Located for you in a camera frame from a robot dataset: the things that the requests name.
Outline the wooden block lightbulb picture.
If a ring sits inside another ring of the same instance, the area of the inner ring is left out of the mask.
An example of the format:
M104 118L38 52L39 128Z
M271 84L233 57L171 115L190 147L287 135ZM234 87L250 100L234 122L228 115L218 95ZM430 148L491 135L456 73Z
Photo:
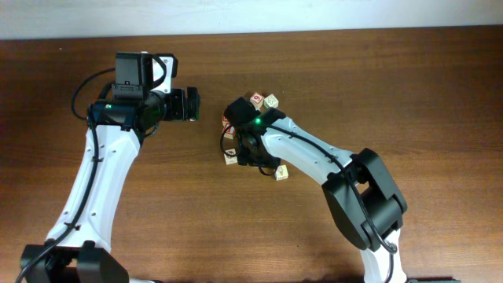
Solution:
M289 176L288 168L285 165L280 165L274 172L274 178L276 181L281 181L287 179Z

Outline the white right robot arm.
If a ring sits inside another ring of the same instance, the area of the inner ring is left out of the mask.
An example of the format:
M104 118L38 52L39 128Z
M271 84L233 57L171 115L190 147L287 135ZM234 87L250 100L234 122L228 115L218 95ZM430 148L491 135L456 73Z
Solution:
M338 149L280 110L260 112L242 97L223 115L237 132L240 165L279 172L286 161L321 186L336 227L360 251L366 282L407 280L398 244L407 203L377 153Z

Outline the wooden block brown ball picture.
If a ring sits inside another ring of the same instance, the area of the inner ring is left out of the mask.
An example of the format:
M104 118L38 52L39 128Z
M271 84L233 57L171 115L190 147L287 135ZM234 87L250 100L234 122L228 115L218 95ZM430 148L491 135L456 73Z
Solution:
M237 153L235 149L227 149L224 151L223 156L227 165L237 164Z

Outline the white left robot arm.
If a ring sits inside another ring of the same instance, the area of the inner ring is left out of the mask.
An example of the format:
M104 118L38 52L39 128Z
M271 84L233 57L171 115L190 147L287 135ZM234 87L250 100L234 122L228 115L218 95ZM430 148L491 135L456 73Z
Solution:
M134 281L111 254L113 222L128 171L163 121L196 121L197 88L172 87L171 53L118 52L115 78L89 105L83 160L68 200L43 244L28 244L18 282Z

